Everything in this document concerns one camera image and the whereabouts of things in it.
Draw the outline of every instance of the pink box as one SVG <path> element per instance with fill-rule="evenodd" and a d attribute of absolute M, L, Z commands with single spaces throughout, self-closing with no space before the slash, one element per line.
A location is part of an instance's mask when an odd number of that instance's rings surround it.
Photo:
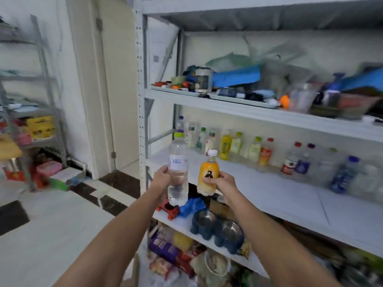
<path fill-rule="evenodd" d="M 45 177 L 51 177 L 62 170 L 62 164 L 56 161 L 49 161 L 36 167 L 37 173 Z"/>

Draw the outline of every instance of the orange juice bottle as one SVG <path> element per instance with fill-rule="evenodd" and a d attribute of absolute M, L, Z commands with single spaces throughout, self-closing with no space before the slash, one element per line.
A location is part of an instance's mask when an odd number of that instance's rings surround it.
<path fill-rule="evenodd" d="M 197 191 L 204 196 L 213 195 L 217 187 L 216 184 L 206 184 L 202 181 L 204 177 L 218 178 L 219 166 L 216 161 L 217 155 L 217 150 L 209 149 L 208 159 L 206 162 L 202 163 L 201 168 L 199 169 Z"/>

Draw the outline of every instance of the stainless steel bowl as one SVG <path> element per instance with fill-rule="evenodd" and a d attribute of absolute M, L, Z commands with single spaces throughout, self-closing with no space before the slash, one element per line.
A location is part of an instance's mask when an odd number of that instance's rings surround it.
<path fill-rule="evenodd" d="M 242 236 L 242 230 L 235 222 L 223 222 L 222 237 L 228 239 L 231 243 L 236 243 L 242 239 Z"/>
<path fill-rule="evenodd" d="M 212 227 L 216 219 L 217 217 L 215 216 L 214 213 L 208 210 L 204 210 L 198 214 L 197 222 L 201 227 L 207 228 L 207 227 Z"/>

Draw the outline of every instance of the purple snack package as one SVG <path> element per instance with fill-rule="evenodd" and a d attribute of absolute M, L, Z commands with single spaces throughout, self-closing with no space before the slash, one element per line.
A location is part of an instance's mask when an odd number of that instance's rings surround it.
<path fill-rule="evenodd" d="M 161 258 L 174 264 L 180 249 L 168 243 L 160 231 L 158 231 L 148 245 L 149 250 Z"/>

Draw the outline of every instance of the yellow bottle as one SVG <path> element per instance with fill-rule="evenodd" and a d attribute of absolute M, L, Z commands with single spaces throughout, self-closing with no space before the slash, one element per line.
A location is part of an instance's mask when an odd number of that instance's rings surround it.
<path fill-rule="evenodd" d="M 225 135 L 222 136 L 221 141 L 221 152 L 219 154 L 220 159 L 228 160 L 229 159 L 229 150 L 231 146 L 231 141 L 233 140 L 230 130 L 227 130 Z"/>
<path fill-rule="evenodd" d="M 216 184 L 206 184 L 202 181 L 204 177 L 218 178 L 219 166 L 216 161 L 217 154 L 217 150 L 209 150 L 207 161 L 202 163 L 199 169 L 197 192 L 204 196 L 212 196 L 217 188 Z"/>

